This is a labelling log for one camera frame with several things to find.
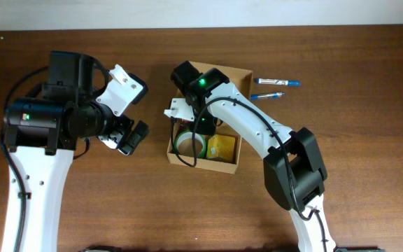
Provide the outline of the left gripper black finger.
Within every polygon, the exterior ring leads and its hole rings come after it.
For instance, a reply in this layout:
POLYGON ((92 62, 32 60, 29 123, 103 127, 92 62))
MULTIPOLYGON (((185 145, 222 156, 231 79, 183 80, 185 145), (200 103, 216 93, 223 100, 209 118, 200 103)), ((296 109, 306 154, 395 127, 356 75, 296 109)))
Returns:
POLYGON ((138 145, 148 136, 149 126, 142 120, 138 121, 136 127, 126 131, 118 143, 118 150, 123 155, 132 155, 138 145))
POLYGON ((132 89, 135 90, 136 93, 134 99, 132 100, 132 104, 137 104, 148 93, 148 86, 144 80, 140 79, 135 74, 128 73, 127 75, 131 78, 132 80, 131 87, 132 89))

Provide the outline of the yellow sticky note pad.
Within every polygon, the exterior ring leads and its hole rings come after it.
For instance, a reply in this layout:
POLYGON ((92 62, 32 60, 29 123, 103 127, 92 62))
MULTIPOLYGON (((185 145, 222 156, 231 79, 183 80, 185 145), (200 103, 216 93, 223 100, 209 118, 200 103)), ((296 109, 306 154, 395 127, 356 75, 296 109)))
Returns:
POLYGON ((206 158, 222 162, 233 162, 236 139, 233 136, 215 134, 208 140, 206 158))

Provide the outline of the brown cardboard box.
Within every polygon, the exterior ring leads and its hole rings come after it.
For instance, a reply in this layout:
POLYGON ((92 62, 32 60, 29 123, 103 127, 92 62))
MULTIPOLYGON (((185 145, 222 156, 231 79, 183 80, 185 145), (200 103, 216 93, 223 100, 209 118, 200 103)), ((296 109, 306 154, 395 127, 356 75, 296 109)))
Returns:
MULTIPOLYGON (((253 77, 251 70, 186 61, 178 65, 174 71, 181 75, 191 74, 193 70, 189 66, 193 66, 193 69, 200 74, 205 74, 212 68, 218 69, 229 77, 244 97, 249 98, 253 77)), ((206 112, 199 122, 195 134, 195 144, 199 156, 194 161, 193 152, 190 149, 194 122, 194 120, 178 118, 172 125, 173 141, 169 143, 167 148, 169 162, 184 166, 196 162, 196 167, 200 169, 228 174, 235 173, 239 164, 242 137, 228 124, 206 112)))

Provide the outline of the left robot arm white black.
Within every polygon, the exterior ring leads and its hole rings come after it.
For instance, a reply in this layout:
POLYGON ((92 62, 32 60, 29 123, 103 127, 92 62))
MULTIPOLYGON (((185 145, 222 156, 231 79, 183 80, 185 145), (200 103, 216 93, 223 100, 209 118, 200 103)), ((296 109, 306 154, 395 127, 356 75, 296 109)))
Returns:
POLYGON ((8 95, 0 144, 9 168, 3 251, 55 251, 67 174, 78 141, 98 139, 131 155, 148 135, 125 115, 147 93, 146 83, 121 66, 105 68, 78 52, 53 51, 48 77, 24 97, 8 95))

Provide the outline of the green tape roll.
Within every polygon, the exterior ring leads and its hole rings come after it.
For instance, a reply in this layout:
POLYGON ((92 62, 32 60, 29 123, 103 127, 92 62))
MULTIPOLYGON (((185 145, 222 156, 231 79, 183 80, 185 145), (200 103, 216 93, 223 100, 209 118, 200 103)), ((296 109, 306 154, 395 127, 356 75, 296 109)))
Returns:
MULTIPOLYGON (((194 151, 192 147, 192 132, 184 131, 181 132, 174 141, 174 148, 178 151, 180 155, 193 157, 194 151)), ((197 157, 203 158, 206 154, 206 139, 204 135, 195 134, 195 149, 197 157)))

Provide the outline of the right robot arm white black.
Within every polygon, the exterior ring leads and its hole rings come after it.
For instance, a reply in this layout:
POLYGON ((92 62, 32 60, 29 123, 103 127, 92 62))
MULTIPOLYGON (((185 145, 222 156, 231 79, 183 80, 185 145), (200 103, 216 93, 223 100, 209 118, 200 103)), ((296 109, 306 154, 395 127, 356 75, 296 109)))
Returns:
POLYGON ((192 122, 192 134, 204 133, 208 117, 229 125, 262 158, 265 188, 289 212, 298 249, 337 251, 323 206, 327 170, 314 134, 305 127, 295 132, 269 117, 217 68, 201 73, 185 61, 171 80, 183 95, 172 102, 171 121, 192 122))

